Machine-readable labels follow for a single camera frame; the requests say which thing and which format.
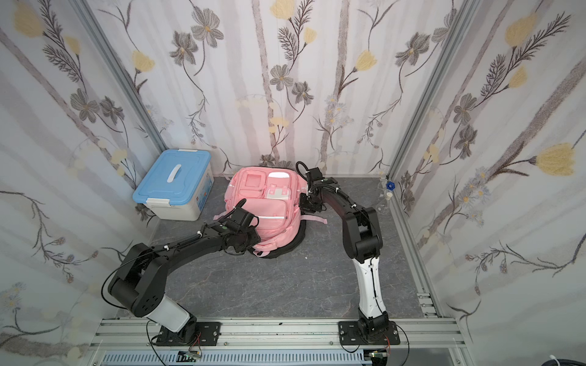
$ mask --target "backpack strap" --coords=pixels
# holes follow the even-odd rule
[[[308,220],[308,221],[317,221],[319,223],[322,224],[327,224],[328,223],[328,219],[327,218],[323,218],[320,216],[314,216],[314,215],[301,215],[301,219],[302,220]]]

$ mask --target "white handle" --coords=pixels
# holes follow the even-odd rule
[[[180,167],[181,167],[181,164],[175,165],[175,168],[173,168],[173,170],[171,170],[171,174],[169,174],[169,177],[167,178],[167,183],[171,183],[173,181],[173,179],[175,179],[175,175],[179,171]]]

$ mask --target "wall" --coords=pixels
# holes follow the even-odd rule
[[[478,366],[586,360],[586,4],[482,2],[400,174]]]
[[[154,229],[131,195],[159,152],[69,3],[0,9],[0,364],[75,365]]]
[[[166,144],[217,175],[386,174],[461,4],[88,2]]]

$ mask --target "blue storage box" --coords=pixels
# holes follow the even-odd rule
[[[159,218],[195,221],[212,189],[209,152],[166,150],[159,156],[132,195]]]

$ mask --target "marble surface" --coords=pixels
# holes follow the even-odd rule
[[[379,201],[378,179],[339,178],[341,188],[365,207]],[[228,181],[216,178],[202,215],[195,222],[161,220],[153,244],[192,235],[202,222],[224,210]],[[294,251],[275,259],[217,252],[172,273],[166,294],[196,316],[357,317],[356,271],[342,246],[342,222],[328,207],[309,221]],[[384,246],[379,266],[384,304],[390,317],[423,317],[403,247],[391,216],[379,217]]]

